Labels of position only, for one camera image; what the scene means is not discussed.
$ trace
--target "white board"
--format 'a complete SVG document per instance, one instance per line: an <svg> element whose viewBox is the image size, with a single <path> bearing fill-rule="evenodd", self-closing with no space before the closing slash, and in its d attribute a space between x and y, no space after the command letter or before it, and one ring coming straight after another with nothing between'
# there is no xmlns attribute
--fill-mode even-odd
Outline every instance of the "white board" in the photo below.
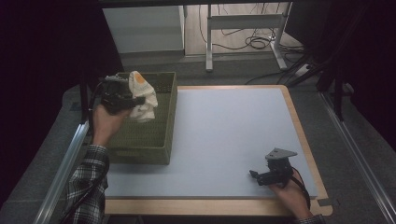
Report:
<svg viewBox="0 0 396 224"><path fill-rule="evenodd" d="M275 147L318 196L280 89L179 90L169 165L111 164L107 197L268 198L249 170L269 172Z"/></svg>

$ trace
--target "shirt sleeve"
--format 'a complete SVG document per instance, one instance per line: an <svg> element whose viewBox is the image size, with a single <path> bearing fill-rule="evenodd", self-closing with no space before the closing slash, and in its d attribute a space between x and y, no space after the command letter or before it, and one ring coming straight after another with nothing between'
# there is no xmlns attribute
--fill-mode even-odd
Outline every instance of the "shirt sleeve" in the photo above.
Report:
<svg viewBox="0 0 396 224"><path fill-rule="evenodd" d="M90 145L66 189L65 223L101 223L105 212L106 148Z"/></svg>
<svg viewBox="0 0 396 224"><path fill-rule="evenodd" d="M294 220L294 224L326 224L323 215L319 214L306 219Z"/></svg>

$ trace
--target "black cable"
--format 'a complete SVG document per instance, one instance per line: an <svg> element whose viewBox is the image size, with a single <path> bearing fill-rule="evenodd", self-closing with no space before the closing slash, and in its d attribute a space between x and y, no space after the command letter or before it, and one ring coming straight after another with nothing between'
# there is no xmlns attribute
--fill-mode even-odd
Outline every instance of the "black cable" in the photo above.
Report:
<svg viewBox="0 0 396 224"><path fill-rule="evenodd" d="M254 5L254 8L256 8L258 5L259 5L259 4L256 3L256 4ZM250 10L250 14L253 12L254 8Z"/></svg>
<svg viewBox="0 0 396 224"><path fill-rule="evenodd" d="M306 190L306 188L305 188L305 183L304 183L304 181L303 181L303 177L300 175L300 172L298 172L298 170L297 170L296 168L294 168L294 167L292 167L292 168L293 168L293 170L295 170L295 171L297 172L297 174L300 176L301 182L300 182L296 177L294 177L294 176L292 176L290 179L291 179L292 181L294 181L294 183L296 183L296 184L300 187L300 189L301 189L301 191L303 192L303 195L304 195L304 197L305 197L305 199L306 199L306 205L308 206L308 209L311 209L311 198L309 197L308 190Z"/></svg>
<svg viewBox="0 0 396 224"><path fill-rule="evenodd" d="M279 10L280 3L277 4L276 13Z"/></svg>
<svg viewBox="0 0 396 224"><path fill-rule="evenodd" d="M248 83L250 83L251 81L259 79L259 78L264 78L264 77L269 77L269 76L274 76L274 75L282 75L279 78L279 80L276 82L276 85L279 85L280 81L283 79L283 77L285 75L293 74L292 72L295 71L296 69L298 69L301 64L306 63L308 58L309 58L309 55L304 55L295 64L293 64L290 68L288 68L288 70L281 71L281 72L276 72L276 73L265 74L265 75L262 75L262 76L259 76L259 77L254 77L254 78L250 79L249 81L247 81L245 83L245 85L248 85Z"/></svg>
<svg viewBox="0 0 396 224"><path fill-rule="evenodd" d="M290 62L290 63L297 63L298 60L297 60L297 61L292 61L290 58L288 58L288 55L289 55L289 54L295 54L295 53L285 53L285 54L283 55L283 57L285 58L285 60L288 61L288 62Z"/></svg>
<svg viewBox="0 0 396 224"><path fill-rule="evenodd" d="M90 103L88 105L88 122L90 124L90 135L93 136L93 105L95 103L95 98L96 94L99 91L100 87L102 87L103 81L99 82L99 84L96 86L95 90L93 91L90 99Z"/></svg>
<svg viewBox="0 0 396 224"><path fill-rule="evenodd" d="M225 4L223 4L223 10L225 11L226 14L228 14L228 11L225 9Z"/></svg>
<svg viewBox="0 0 396 224"><path fill-rule="evenodd" d="M306 49L304 46L285 46L282 44L279 44L279 48L282 49L283 51L288 51L288 52L295 52L295 53L305 53Z"/></svg>
<svg viewBox="0 0 396 224"><path fill-rule="evenodd" d="M199 28L200 28L200 32L201 32L201 37L205 41L205 43L207 43L205 38L204 38L204 33L202 32L201 5L198 7L198 14L199 14ZM242 30L245 30L245 29L239 29L239 30L233 31L233 32L231 32L229 34L224 34L224 33L223 34L224 35L231 35L231 34L237 33L237 32L242 31ZM226 47L226 46L223 46L223 45L220 45L220 44L212 44L212 45L213 46L218 46L218 47L221 47L221 48L225 48L225 49L232 49L232 50L244 49L244 48L247 48L249 46L251 46L253 49L258 49L258 50L265 49L271 43L271 40L268 39L268 38L255 36L256 32L257 32L257 29L255 29L253 31L253 34L250 37L247 37L245 39L245 46L240 47L240 48L230 48L230 47ZM263 46L261 46L261 47L254 46L254 44L257 44L257 43L261 43L261 44L263 44Z"/></svg>
<svg viewBox="0 0 396 224"><path fill-rule="evenodd" d="M270 5L269 3L264 3L264 4L262 5L262 11L264 10L264 13L263 13L263 14L266 14L266 13L267 13L267 8L268 8L269 5Z"/></svg>

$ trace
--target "cable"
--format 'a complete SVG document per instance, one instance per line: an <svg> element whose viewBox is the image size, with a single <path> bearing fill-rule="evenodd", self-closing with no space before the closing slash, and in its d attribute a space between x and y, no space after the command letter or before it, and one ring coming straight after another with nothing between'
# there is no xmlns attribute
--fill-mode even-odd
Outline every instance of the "cable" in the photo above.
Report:
<svg viewBox="0 0 396 224"><path fill-rule="evenodd" d="M300 172L298 172L298 170L296 168L294 168L294 167L292 167L292 168L297 172L298 176L301 178L301 182L294 176L291 176L290 179L300 187L300 189L305 197L306 205L308 206L308 209L311 209L311 199L309 197L308 190L306 190L306 188L305 188L305 183L303 181L303 178L301 177Z"/></svg>
<svg viewBox="0 0 396 224"><path fill-rule="evenodd" d="M292 61L291 59L288 58L288 55L290 55L290 54L295 54L295 53L285 53L285 54L283 55L283 57L285 58L285 60L288 61L288 62L290 62L290 63L297 63L298 60L297 60L297 61Z"/></svg>
<svg viewBox="0 0 396 224"><path fill-rule="evenodd" d="M258 5L259 5L259 4L256 3L256 4L254 5L254 8L256 8ZM250 14L253 12L254 8L250 10Z"/></svg>
<svg viewBox="0 0 396 224"><path fill-rule="evenodd" d="M205 43L207 43L206 42L206 40L205 40L205 38L204 38L204 33L203 33L203 31L202 31L202 24L201 24L201 5L198 7L198 14L199 14L199 28L200 28L200 32L201 32L201 37L202 37L202 39L205 41ZM224 34L224 32L222 31L222 33L224 34L224 35L231 35L231 34L234 34L234 33L237 33L237 32L240 32L240 31L242 31L242 30L245 30L245 29L239 29L239 30L236 30L236 31L233 31L233 32L230 32L230 33L228 33L228 34ZM271 43L271 39L268 39L268 38L265 38L265 37L260 37L260 36L255 36L255 34L257 33L257 30L258 29L254 29L254 31L253 31L253 34L250 36L250 37L247 37L246 39L245 39L245 46L243 46L243 47L240 47L240 48L230 48L230 47L226 47L226 46L223 46L223 45L220 45L220 44L212 44L213 46L218 46L218 47L221 47L221 48L225 48L225 49L232 49L232 50L238 50L238 49L244 49L244 48L247 48L247 47L249 47L249 46L251 46L253 49L258 49L258 50L260 50L260 49L265 49L270 43ZM261 43L262 44L262 46L261 47L257 47L257 45L255 46L255 44L257 44L257 43Z"/></svg>
<svg viewBox="0 0 396 224"><path fill-rule="evenodd" d="M102 87L103 81L100 81L93 91L90 99L90 103L88 105L88 122L90 124L89 132L93 136L93 104L95 103L96 94L99 91L99 88Z"/></svg>
<svg viewBox="0 0 396 224"><path fill-rule="evenodd" d="M280 81L284 78L284 76L286 76L287 74L293 74L294 75L293 72L295 70L297 70L301 64L306 63L306 61L308 60L309 56L310 55L304 55L295 64L293 64L290 68L288 68L288 70L286 70L286 71L281 71L281 72L276 72L276 73L271 73L271 74L265 74L265 75L262 75L262 76L259 76L259 77L254 77L254 78L250 79L249 81L247 81L245 83L245 85L248 85L251 81L259 79L259 78L275 76L275 75L281 75L279 80L276 82L276 85L279 85Z"/></svg>
<svg viewBox="0 0 396 224"><path fill-rule="evenodd" d="M303 57L301 57L296 63L294 63L289 69L288 69L288 73L283 74L283 76L281 76L279 78L279 80L277 81L276 85L279 85L280 81L286 76L286 75L290 75L289 78L286 80L286 82L283 83L283 85L286 85L286 83L291 79L292 76L294 76L296 70L298 68L300 68L300 65L303 63L306 63L309 59L310 55L309 54L305 54Z"/></svg>
<svg viewBox="0 0 396 224"><path fill-rule="evenodd" d="M61 217L60 224L66 223L68 221L68 219L70 218L70 216L73 215L76 212L76 210L78 209L78 207L84 202L84 200L87 199L88 196L90 196L90 194L93 192L92 190L97 188L100 185L100 183L103 181L103 179L107 175L107 172L109 169L109 164L110 164L110 161L108 160L108 157L107 157L106 161L105 161L105 165L106 165L105 170L100 174L99 178L97 178L92 183L92 185L87 189L85 194L82 195L81 198L79 198L75 204L73 204L73 206L69 209L69 211L67 211L67 213L65 213L63 215L63 217Z"/></svg>
<svg viewBox="0 0 396 224"><path fill-rule="evenodd" d="M276 13L279 10L280 3L277 4Z"/></svg>

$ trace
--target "wooden border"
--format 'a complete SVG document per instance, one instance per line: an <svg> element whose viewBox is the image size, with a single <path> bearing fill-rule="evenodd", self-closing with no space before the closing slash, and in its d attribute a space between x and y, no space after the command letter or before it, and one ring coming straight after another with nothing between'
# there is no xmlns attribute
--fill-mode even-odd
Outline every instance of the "wooden border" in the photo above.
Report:
<svg viewBox="0 0 396 224"><path fill-rule="evenodd" d="M319 206L318 200L328 199L318 167L306 140L303 127L291 100L288 89L281 85L249 86L179 86L179 90L228 90L228 89L281 89L291 119L300 139L308 167L318 189L318 197L311 199L311 212L329 216L332 206ZM181 216L290 216L278 199L106 199L106 214L110 215L181 215Z"/></svg>

